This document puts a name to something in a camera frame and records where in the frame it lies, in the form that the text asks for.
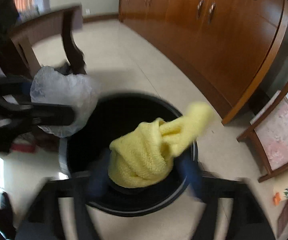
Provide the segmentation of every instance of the cabinet door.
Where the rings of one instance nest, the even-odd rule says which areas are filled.
[[[129,27],[133,28],[135,24],[135,13],[136,13],[136,0],[125,0],[126,6],[126,16],[124,23]]]
[[[169,0],[148,0],[146,33],[151,38],[161,41],[164,30],[165,14]]]
[[[170,0],[165,18],[164,42],[180,56],[192,48],[201,28],[208,0]]]
[[[145,21],[146,14],[148,11],[148,0],[136,0],[136,9],[134,14],[135,25],[134,30],[137,31],[140,35],[145,37]]]
[[[121,6],[120,6],[120,18],[121,20],[124,20],[127,15],[127,10],[129,7],[130,0],[121,0]]]
[[[209,0],[186,59],[234,106],[273,42],[283,0]]]

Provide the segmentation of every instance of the metal handle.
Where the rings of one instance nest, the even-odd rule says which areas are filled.
[[[148,5],[149,5],[149,6],[151,6],[151,1],[152,1],[152,0],[148,0]]]
[[[208,23],[210,24],[213,18],[214,9],[217,4],[215,2],[212,3],[211,7],[208,10]]]
[[[201,8],[202,8],[203,3],[204,3],[204,0],[200,0],[200,2],[198,3],[198,5],[196,7],[197,8],[196,19],[200,18]]]

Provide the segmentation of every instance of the wooden chair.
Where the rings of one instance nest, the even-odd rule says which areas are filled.
[[[3,72],[32,78],[40,64],[32,46],[45,38],[61,34],[63,47],[74,74],[86,74],[84,55],[76,46],[72,28],[82,24],[81,5],[63,8],[31,19],[8,31],[7,40],[0,49],[0,67]]]
[[[263,146],[255,132],[255,128],[265,119],[269,116],[269,114],[276,108],[276,106],[283,100],[283,98],[288,93],[288,81],[277,96],[277,98],[273,101],[273,103],[264,111],[264,113],[253,123],[251,124],[243,133],[241,133],[237,140],[241,142],[242,140],[249,138],[251,142],[254,145],[255,150],[257,151],[258,155],[260,156],[263,165],[265,167],[265,170],[267,172],[266,175],[261,176],[258,181],[263,182],[267,179],[273,178],[284,171],[288,170],[288,163],[282,165],[281,167],[277,168],[276,170],[272,170],[269,160],[265,154],[265,151],[263,149]]]

